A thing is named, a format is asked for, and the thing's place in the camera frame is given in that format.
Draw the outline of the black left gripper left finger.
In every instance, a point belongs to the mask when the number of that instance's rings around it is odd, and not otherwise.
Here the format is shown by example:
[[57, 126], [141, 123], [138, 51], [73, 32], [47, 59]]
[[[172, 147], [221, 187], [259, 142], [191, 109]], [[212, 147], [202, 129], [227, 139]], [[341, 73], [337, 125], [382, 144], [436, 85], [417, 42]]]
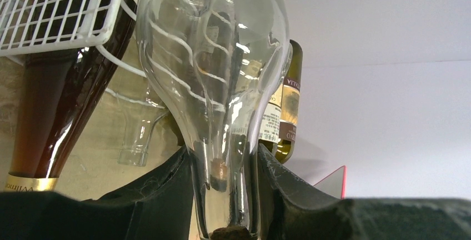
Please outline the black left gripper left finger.
[[2, 239], [187, 239], [193, 188], [190, 157], [167, 161], [97, 200], [56, 192], [1, 193]]

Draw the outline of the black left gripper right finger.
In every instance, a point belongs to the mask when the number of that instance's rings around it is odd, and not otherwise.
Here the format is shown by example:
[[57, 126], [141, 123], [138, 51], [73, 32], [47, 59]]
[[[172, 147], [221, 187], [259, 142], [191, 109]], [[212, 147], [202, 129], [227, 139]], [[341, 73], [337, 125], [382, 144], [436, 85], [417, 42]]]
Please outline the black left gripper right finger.
[[337, 199], [258, 148], [261, 239], [469, 239], [470, 202]]

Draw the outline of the green bottle brown label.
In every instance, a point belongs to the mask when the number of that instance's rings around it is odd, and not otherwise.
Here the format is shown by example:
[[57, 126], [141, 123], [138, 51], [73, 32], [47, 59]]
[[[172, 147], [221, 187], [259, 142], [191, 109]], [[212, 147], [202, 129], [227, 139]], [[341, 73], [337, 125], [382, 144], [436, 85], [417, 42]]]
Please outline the green bottle brown label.
[[303, 50], [300, 44], [292, 39], [290, 44], [292, 59], [282, 85], [279, 142], [275, 153], [280, 163], [289, 160], [294, 152], [298, 124]]

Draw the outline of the green bottle cream label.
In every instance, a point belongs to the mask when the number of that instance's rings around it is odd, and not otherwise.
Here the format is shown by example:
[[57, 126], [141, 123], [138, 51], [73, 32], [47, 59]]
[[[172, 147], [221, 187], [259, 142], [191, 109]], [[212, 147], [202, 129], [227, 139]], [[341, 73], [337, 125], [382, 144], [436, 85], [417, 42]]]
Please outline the green bottle cream label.
[[282, 89], [281, 84], [271, 96], [260, 124], [259, 143], [263, 144], [270, 153], [275, 152], [279, 142]]

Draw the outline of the clear bottle with black cap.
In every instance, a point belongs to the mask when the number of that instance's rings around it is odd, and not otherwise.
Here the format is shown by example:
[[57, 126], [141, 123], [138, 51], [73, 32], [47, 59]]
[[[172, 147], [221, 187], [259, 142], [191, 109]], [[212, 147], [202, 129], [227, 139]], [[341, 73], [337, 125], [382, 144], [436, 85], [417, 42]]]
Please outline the clear bottle with black cap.
[[186, 144], [200, 239], [259, 239], [259, 130], [287, 70], [284, 0], [138, 0], [136, 37]]

